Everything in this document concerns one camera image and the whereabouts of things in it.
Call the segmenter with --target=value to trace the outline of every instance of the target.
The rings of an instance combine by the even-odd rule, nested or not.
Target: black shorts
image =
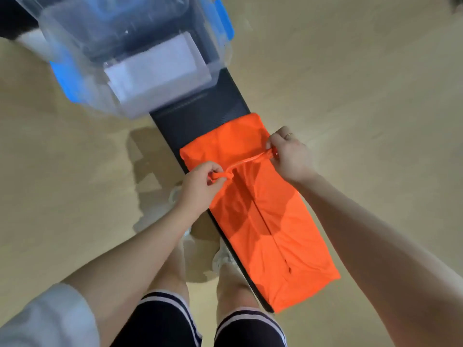
[[[112,346],[200,347],[202,336],[182,297],[157,290],[145,295]],[[215,347],[286,347],[286,337],[269,315],[241,308],[218,326]]]

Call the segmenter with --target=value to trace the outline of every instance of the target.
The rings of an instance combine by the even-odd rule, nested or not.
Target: orange fabric
[[[248,114],[180,150],[189,170],[212,160],[227,177],[211,212],[259,292],[279,312],[339,278],[299,193],[271,165],[269,133]]]

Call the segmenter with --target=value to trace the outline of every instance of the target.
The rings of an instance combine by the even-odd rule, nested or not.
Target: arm
[[[209,208],[223,180],[208,185],[206,162],[185,177],[175,207],[156,223],[69,275],[64,283],[86,299],[95,315],[101,346],[109,346],[165,260],[199,215]]]
[[[307,200],[341,261],[397,346],[460,346],[463,279],[339,192],[287,127],[270,137],[276,170]]]

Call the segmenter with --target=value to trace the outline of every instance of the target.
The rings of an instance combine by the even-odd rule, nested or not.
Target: sleeve
[[[100,335],[85,298],[56,284],[0,327],[0,347],[99,347]]]

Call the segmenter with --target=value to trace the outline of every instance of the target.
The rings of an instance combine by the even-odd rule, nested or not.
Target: orange drawstring
[[[240,164],[248,163],[248,162],[260,162],[262,160],[269,160],[273,158],[275,154],[273,153],[272,149],[266,150],[265,152],[259,153],[253,157],[246,158],[245,160],[241,160],[235,164],[229,166],[224,172],[222,173],[211,173],[209,175],[210,180],[216,181],[220,178],[227,178],[228,180],[233,179],[233,172],[232,170],[238,167]]]

